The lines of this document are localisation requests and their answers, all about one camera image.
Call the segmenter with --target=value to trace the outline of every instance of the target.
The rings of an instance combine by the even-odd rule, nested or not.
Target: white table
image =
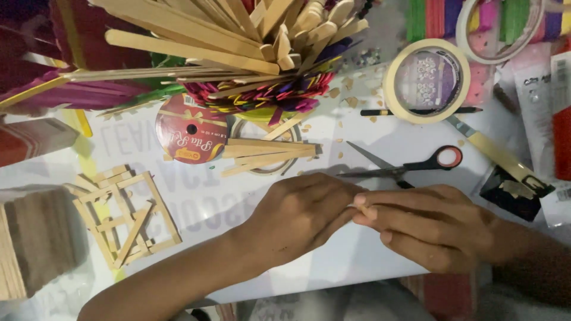
[[[340,81],[335,79],[331,87],[341,87]],[[310,162],[299,159],[285,178],[295,176],[299,171],[337,174],[358,167],[374,168],[345,141],[354,142],[389,163],[400,165],[423,161],[438,147],[458,146],[459,140],[463,140],[463,136],[445,122],[420,126],[394,117],[378,117],[377,122],[372,123],[359,115],[359,109],[366,105],[360,105],[356,110],[340,108],[340,99],[341,96],[322,99],[317,111],[303,122],[303,125],[312,126],[308,133],[302,133],[303,139],[322,143],[323,154]],[[164,151],[156,140],[154,130],[159,106],[142,109],[135,115],[124,115],[121,121],[112,119],[103,122],[101,118],[94,117],[95,113],[88,114],[94,133],[93,138],[89,139],[93,148],[91,157],[97,169],[102,171],[119,164],[129,164],[137,173],[151,171],[183,239],[183,243],[175,247],[131,263],[124,268],[126,275],[244,222],[269,186],[284,178],[249,173],[220,178],[219,173],[232,166],[231,159],[218,158],[195,166],[165,162]],[[519,146],[516,154],[525,155],[525,133],[519,120],[494,101],[484,109],[478,114],[462,115],[462,118],[500,144]],[[246,127],[244,131],[251,137],[261,136],[261,132],[256,133],[253,126]],[[478,186],[490,168],[490,161],[469,143],[461,149],[464,161],[458,168],[450,172],[413,172],[407,174],[406,180],[415,186],[449,184],[471,196],[475,202],[502,212],[477,196]],[[75,152],[67,149],[0,168],[0,188],[73,182],[74,175],[82,172],[80,163],[86,163],[77,159]],[[366,180],[360,184],[371,189],[397,188],[388,179]],[[144,189],[135,186],[133,192],[134,201],[145,199]],[[110,210],[115,215],[119,213],[113,205]],[[28,302],[43,319],[55,320],[62,316],[73,319],[86,300],[115,282],[92,236],[81,222],[75,220],[74,224],[76,245],[80,248],[79,252],[84,247],[87,256],[80,268],[51,283]],[[165,229],[159,223],[151,222],[147,232],[150,237],[160,240],[164,237]],[[425,272],[422,267],[385,248],[375,231],[350,223],[316,251],[274,268],[254,280],[217,291],[208,299],[227,303]]]

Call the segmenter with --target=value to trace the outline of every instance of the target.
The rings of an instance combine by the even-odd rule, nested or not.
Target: ribbon spool
[[[230,131],[230,138],[240,138],[240,132],[242,128],[248,121],[244,119],[237,119],[234,126],[232,126],[232,130]],[[295,127],[291,127],[288,132],[291,134],[291,142],[301,142],[301,136],[295,130]],[[258,176],[270,176],[280,174],[281,176],[285,175],[286,171],[293,165],[295,158],[289,159],[283,162],[280,166],[272,168],[270,170],[265,170],[262,168],[255,168],[250,170],[249,172]]]
[[[213,160],[226,145],[228,123],[213,119],[204,108],[187,102],[186,94],[171,97],[156,116],[155,130],[164,151],[186,164]]]
[[[402,99],[399,97],[400,95],[397,94],[396,89],[397,85],[401,85],[395,81],[396,79],[399,79],[399,68],[407,58],[417,53],[432,53],[434,55],[438,55],[446,61],[448,65],[450,65],[452,75],[454,77],[450,95],[441,105],[441,108],[437,112],[427,115],[415,114],[403,107]],[[468,60],[456,46],[442,39],[420,40],[401,51],[389,66],[383,80],[385,101],[394,115],[401,119],[415,124],[436,123],[443,121],[454,114],[456,110],[460,108],[464,100],[466,100],[468,89],[470,87],[470,77],[470,66],[468,65]],[[440,105],[439,100],[440,98],[437,98],[437,101],[434,104],[435,106]]]
[[[479,0],[466,0],[460,11],[458,23],[456,24],[456,43],[458,47],[466,54],[468,59],[483,63],[485,65],[497,65],[507,60],[512,59],[532,40],[533,36],[539,29],[541,21],[543,20],[544,9],[546,8],[546,0],[529,0],[529,16],[528,22],[524,27],[523,34],[505,51],[501,52],[495,57],[483,57],[477,54],[470,46],[469,36],[469,21],[478,8]]]

